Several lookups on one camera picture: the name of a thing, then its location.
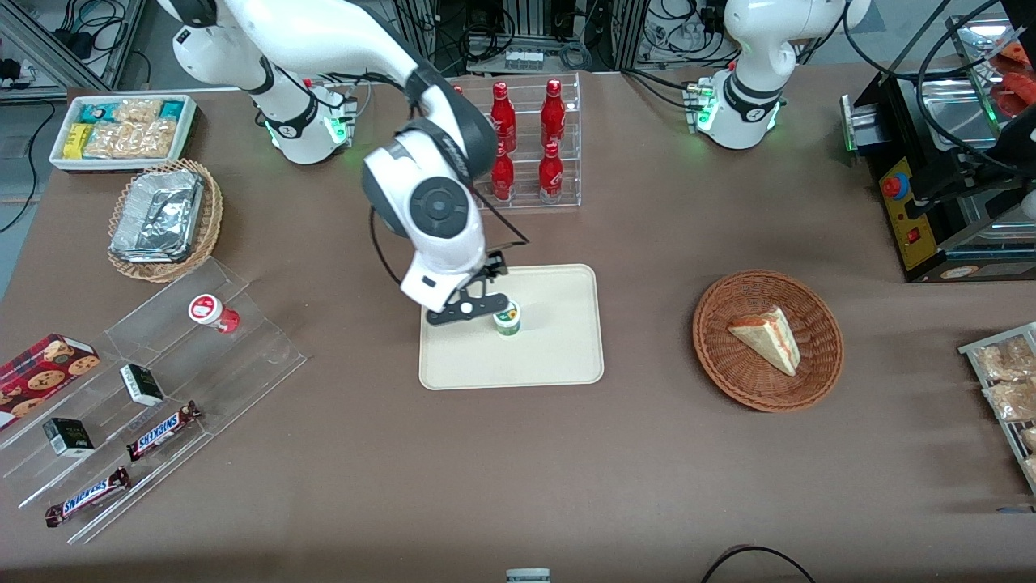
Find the red button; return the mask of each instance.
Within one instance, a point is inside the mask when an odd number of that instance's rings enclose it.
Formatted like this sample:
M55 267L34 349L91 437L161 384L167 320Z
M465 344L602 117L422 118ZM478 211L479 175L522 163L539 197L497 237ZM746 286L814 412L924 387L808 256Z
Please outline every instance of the red button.
M885 178L885 180L882 181L882 194L888 196L889 198L893 198L899 194L899 192L902 191L902 180L896 176Z

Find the red soda bottle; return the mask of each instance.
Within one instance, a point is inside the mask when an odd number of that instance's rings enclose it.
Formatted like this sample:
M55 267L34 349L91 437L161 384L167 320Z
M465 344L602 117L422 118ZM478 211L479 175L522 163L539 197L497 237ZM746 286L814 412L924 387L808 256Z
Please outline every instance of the red soda bottle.
M500 202L509 202L515 193L515 165L511 162L503 142L496 146L496 163L493 164L493 196Z
M540 141L544 147L554 141L562 143L565 137L565 103L562 101L562 82L557 79L547 81L547 98L540 110Z
M557 142L548 143L540 161L540 200L553 204L562 198L564 170L562 159L557 157Z
M489 119L496 129L497 141L503 142L503 149L514 151L518 147L515 106L508 97L508 84L502 81L493 83L493 109L489 112Z

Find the wicker basket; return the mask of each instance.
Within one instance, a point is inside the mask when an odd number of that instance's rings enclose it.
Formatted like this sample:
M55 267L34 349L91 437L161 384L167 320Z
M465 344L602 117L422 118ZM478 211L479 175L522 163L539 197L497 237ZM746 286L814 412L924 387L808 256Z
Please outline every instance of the wicker basket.
M737 318L780 307L802 362L788 377L727 330ZM692 323L694 351L706 373L736 401L759 411L785 413L816 405L841 375L844 353L835 317L813 291L772 270L745 270L714 283Z
M142 174L172 172L174 170L191 170L205 179L202 207L198 215L197 230L195 231L194 250L188 256L186 260L180 263L131 263L108 253L108 259L112 261L115 268L119 269L119 272L122 274L153 283L167 283L194 269L212 254L212 249L215 246L215 239L220 236L220 221L223 218L223 195L220 193L220 184L215 183L215 180L212 179L212 174L204 166L192 159L167 162L153 168L148 168ZM122 207L125 205L128 192L130 184L127 183L122 188L119 201L115 203L115 211L112 212L112 218L108 222L109 236L115 234L115 227L118 226L119 218L122 216Z

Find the brown tabletop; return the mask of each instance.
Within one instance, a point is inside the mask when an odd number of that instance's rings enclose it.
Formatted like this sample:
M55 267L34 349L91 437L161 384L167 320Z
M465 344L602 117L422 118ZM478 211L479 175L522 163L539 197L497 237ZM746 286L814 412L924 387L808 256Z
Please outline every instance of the brown tabletop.
M86 546L0 489L4 580L482 583L543 565L558 583L697 581L744 543L821 581L1034 580L1036 516L995 514L1032 498L956 354L1036 320L1034 286L902 283L841 145L838 97L870 77L800 69L765 142L727 151L626 78L581 76L583 206L516 215L534 243L509 259L594 267L604 378L445 393L418 381L419 310L371 249L358 186L403 100L379 88L356 147L303 167L247 95L197 93L189 153L226 199L215 256L312 358ZM160 289L105 254L126 179L53 173L0 360L49 332L93 339ZM384 243L403 268L407 242ZM697 298L749 267L799 278L839 320L845 371L813 409L749 411L692 356ZM792 573L743 556L724 580Z

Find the cookie box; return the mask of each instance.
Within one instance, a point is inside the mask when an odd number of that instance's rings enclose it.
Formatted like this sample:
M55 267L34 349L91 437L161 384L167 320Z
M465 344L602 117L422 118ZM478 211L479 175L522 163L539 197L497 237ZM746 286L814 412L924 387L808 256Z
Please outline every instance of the cookie box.
M0 367L0 431L98 363L89 345L51 334Z
M64 155L65 144L69 137L77 129L82 128L84 112L92 109L100 109L108 104L121 101L122 99L161 99L164 101L181 101L182 108L176 112L176 130L173 134L172 145L169 153L165 157L119 157L119 158L91 158L91 157L66 157ZM197 104L185 93L116 93L110 95L84 95L76 97L68 104L68 112L65 113L61 122L61 129L54 140L51 148L51 164L55 168L60 168L65 172L118 172L140 170L157 166L164 162L172 162L180 158L186 146L188 138L194 121Z

